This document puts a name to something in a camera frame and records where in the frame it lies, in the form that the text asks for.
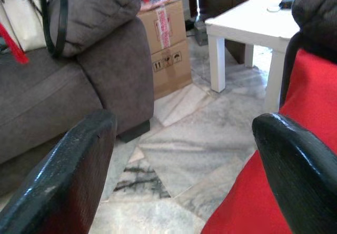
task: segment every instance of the white table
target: white table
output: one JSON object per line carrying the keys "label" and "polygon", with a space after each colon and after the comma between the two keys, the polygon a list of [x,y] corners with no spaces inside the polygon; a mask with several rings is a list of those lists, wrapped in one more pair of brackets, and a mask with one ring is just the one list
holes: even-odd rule
{"label": "white table", "polygon": [[299,31],[289,9],[276,13],[267,11],[268,6],[278,5],[280,1],[249,0],[216,18],[206,20],[211,85],[216,92],[225,88],[225,39],[246,44],[247,67],[253,66],[254,45],[273,49],[264,104],[266,112],[279,110],[285,51],[290,38]]}

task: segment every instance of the black bag strap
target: black bag strap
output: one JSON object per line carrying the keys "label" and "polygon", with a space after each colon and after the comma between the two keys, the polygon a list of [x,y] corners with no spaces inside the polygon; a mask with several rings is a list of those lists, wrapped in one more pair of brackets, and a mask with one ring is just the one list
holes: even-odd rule
{"label": "black bag strap", "polygon": [[58,33],[56,45],[54,45],[51,38],[47,0],[41,0],[41,11],[43,20],[43,31],[48,52],[53,57],[58,57],[59,55],[61,55],[64,49],[65,39],[67,35],[68,0],[60,0],[60,16],[58,18]]}

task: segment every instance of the table leg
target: table leg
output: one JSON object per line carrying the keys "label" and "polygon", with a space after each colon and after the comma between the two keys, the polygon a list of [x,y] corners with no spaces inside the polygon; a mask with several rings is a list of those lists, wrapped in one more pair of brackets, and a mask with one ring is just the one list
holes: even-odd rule
{"label": "table leg", "polygon": [[212,90],[225,89],[225,39],[209,35]]}
{"label": "table leg", "polygon": [[267,113],[279,111],[284,56],[285,53],[273,50],[264,101],[264,111]]}
{"label": "table leg", "polygon": [[253,67],[254,45],[246,44],[244,50],[244,65],[246,67]]}

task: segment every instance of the white bag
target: white bag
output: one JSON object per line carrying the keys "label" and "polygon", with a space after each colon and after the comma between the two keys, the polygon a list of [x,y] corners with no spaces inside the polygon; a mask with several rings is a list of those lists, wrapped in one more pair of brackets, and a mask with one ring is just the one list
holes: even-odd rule
{"label": "white bag", "polygon": [[[33,0],[41,10],[39,0]],[[0,0],[0,23],[23,51],[46,46],[40,13],[29,0]]]}

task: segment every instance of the sofa leg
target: sofa leg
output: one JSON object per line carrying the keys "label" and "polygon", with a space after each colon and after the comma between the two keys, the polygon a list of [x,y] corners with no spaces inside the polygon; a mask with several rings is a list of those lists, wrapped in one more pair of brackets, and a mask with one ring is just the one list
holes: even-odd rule
{"label": "sofa leg", "polygon": [[150,121],[147,120],[136,127],[133,127],[130,130],[127,130],[121,134],[119,134],[119,138],[122,142],[130,142],[131,140],[143,135],[144,133],[150,130]]}

